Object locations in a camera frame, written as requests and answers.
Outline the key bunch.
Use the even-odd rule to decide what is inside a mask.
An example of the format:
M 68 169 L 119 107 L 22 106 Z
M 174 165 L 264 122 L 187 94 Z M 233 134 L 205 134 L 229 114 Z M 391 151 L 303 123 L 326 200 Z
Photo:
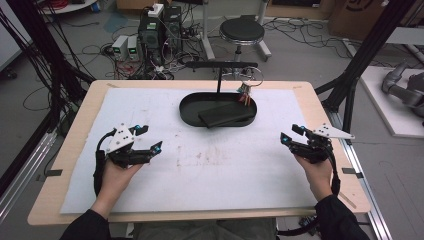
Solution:
M 241 81 L 241 86 L 237 90 L 240 94 L 239 102 L 249 106 L 252 100 L 251 91 L 264 82 L 264 75 L 257 67 L 246 67 L 241 70 L 239 80 Z

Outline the black metal frame strut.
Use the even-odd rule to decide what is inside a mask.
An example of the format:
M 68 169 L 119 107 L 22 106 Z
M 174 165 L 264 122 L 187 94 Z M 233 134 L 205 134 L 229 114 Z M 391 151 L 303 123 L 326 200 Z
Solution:
M 343 131 L 350 132 L 351 130 L 356 85 L 361 75 L 389 39 L 395 28 L 401 23 L 401 20 L 413 6 L 414 1 L 389 0 L 388 5 L 362 42 L 347 68 L 334 80 L 315 89 L 317 95 L 331 90 L 329 96 L 322 101 L 323 107 L 330 113 L 337 113 L 341 103 L 345 102 L 342 118 Z

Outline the black oval tray with stand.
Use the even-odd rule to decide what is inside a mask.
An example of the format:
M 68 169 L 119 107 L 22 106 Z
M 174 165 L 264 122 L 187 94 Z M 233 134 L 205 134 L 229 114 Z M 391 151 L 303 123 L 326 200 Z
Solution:
M 179 105 L 181 119 L 188 125 L 194 127 L 206 127 L 198 118 L 200 111 L 212 108 L 214 106 L 226 105 L 232 102 L 239 102 L 240 94 L 238 92 L 222 92 L 221 82 L 223 70 L 225 68 L 243 69 L 246 67 L 257 67 L 253 62 L 187 62 L 186 66 L 193 70 L 197 68 L 217 68 L 219 70 L 217 89 L 215 92 L 195 92 L 185 96 Z M 255 106 L 256 102 L 252 99 L 249 106 Z

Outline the round black stool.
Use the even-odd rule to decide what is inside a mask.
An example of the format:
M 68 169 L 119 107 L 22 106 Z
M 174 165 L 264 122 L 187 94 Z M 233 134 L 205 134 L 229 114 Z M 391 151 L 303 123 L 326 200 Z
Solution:
M 265 30 L 254 19 L 239 17 L 224 21 L 220 25 L 219 34 L 223 40 L 236 45 L 234 61 L 239 62 L 241 48 L 260 43 L 265 35 Z

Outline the black leather wallet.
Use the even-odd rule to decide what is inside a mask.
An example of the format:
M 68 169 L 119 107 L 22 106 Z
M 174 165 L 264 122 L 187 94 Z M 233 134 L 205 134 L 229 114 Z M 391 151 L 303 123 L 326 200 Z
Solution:
M 207 128 L 243 127 L 254 120 L 256 113 L 257 108 L 255 106 L 245 106 L 239 102 L 232 102 L 200 111 L 198 118 Z

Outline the white platform board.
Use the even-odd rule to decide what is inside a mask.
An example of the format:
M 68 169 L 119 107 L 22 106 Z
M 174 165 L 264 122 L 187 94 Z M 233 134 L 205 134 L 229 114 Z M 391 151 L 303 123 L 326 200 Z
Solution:
M 424 119 L 400 99 L 381 90 L 383 79 L 390 71 L 392 68 L 369 66 L 361 76 L 362 85 L 392 136 L 424 139 Z

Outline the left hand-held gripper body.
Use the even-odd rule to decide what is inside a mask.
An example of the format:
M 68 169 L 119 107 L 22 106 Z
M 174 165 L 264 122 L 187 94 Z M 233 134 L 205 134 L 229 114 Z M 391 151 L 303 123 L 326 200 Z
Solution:
M 117 166 L 128 168 L 132 165 L 149 163 L 153 157 L 149 150 L 134 150 L 132 148 L 135 136 L 133 127 L 122 123 L 113 134 L 112 140 L 106 148 L 106 156 Z

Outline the white power supply unit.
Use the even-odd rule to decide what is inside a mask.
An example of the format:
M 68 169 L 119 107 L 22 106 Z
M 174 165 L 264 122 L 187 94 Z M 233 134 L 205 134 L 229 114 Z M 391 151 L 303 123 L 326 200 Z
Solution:
M 129 59 L 131 61 L 138 61 L 139 60 L 139 45 L 138 45 L 138 38 L 133 35 L 128 37 L 128 54 Z
M 118 61 L 125 61 L 128 57 L 128 37 L 126 35 L 119 36 L 112 44 L 112 50 L 115 59 Z

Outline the person's right hand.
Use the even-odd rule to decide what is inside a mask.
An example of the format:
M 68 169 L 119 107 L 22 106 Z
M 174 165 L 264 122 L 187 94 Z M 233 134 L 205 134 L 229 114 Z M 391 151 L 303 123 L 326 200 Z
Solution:
M 310 189 L 317 201 L 321 201 L 332 194 L 331 176 L 332 166 L 328 160 L 312 164 L 308 159 L 295 156 L 297 162 L 304 169 Z

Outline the aluminium rail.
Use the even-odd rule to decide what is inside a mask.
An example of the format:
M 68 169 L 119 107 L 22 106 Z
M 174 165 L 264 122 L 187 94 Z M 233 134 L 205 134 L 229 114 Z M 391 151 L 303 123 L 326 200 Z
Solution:
M 28 156 L 23 157 L 23 165 L 12 179 L 4 194 L 0 197 L 0 225 L 23 193 L 41 163 L 49 153 L 57 139 L 57 133 L 45 133 L 34 147 L 30 148 Z
M 332 138 L 337 171 L 341 179 L 339 199 L 356 215 L 366 217 L 366 223 L 376 240 L 392 240 L 371 187 L 350 140 Z M 354 168 L 363 178 L 344 174 L 342 168 Z

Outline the black computer tower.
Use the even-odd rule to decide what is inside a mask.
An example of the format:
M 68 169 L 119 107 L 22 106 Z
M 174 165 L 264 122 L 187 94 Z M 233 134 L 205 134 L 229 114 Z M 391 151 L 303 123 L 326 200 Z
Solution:
M 168 6 L 163 15 L 165 25 L 165 36 L 168 46 L 173 51 L 181 49 L 181 19 L 182 11 L 180 6 Z
M 144 14 L 140 20 L 138 34 L 144 51 L 145 61 L 153 65 L 162 65 L 164 30 L 160 19 Z

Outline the person's left hand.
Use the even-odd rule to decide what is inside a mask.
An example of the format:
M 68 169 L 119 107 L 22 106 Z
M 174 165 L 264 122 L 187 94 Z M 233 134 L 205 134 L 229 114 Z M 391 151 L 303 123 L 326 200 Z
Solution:
M 130 168 L 123 169 L 108 160 L 105 165 L 100 192 L 91 206 L 91 210 L 107 219 L 132 177 L 141 168 L 141 165 L 133 165 Z

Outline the white desk leg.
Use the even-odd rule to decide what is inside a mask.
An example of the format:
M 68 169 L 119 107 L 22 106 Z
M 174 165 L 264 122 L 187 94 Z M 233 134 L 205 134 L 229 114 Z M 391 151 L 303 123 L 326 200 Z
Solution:
M 208 38 L 208 5 L 209 0 L 202 0 L 202 32 L 200 37 L 207 59 L 214 60 L 215 54 Z
M 269 0 L 259 0 L 259 1 L 260 3 L 259 3 L 258 14 L 255 20 L 255 35 L 256 35 L 255 43 L 259 46 L 259 50 L 264 55 L 264 61 L 267 61 L 272 56 L 272 54 L 268 46 L 263 40 L 265 35 L 263 23 L 264 23 L 266 8 L 267 8 Z

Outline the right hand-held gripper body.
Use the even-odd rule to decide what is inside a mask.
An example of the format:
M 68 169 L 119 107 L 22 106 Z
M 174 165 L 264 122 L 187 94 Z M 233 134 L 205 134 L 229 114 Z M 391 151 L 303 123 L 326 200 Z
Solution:
M 315 130 L 307 129 L 303 136 L 307 138 L 307 143 L 304 144 L 292 140 L 289 150 L 295 155 L 308 159 L 312 164 L 330 158 L 333 153 L 332 138 L 347 140 L 355 138 L 354 135 L 327 124 L 322 124 Z

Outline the white table mat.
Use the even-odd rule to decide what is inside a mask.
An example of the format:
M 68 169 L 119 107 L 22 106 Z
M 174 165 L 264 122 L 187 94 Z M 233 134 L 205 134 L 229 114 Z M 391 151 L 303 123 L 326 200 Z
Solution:
M 180 118 L 187 91 L 113 88 L 107 91 L 74 168 L 61 207 L 82 213 L 95 199 L 95 151 L 109 144 L 104 134 L 126 124 L 146 125 L 134 146 L 161 143 L 115 205 L 116 212 L 190 212 L 306 208 L 315 204 L 303 170 L 280 135 L 303 124 L 291 90 L 256 89 L 254 121 L 245 127 L 192 127 Z

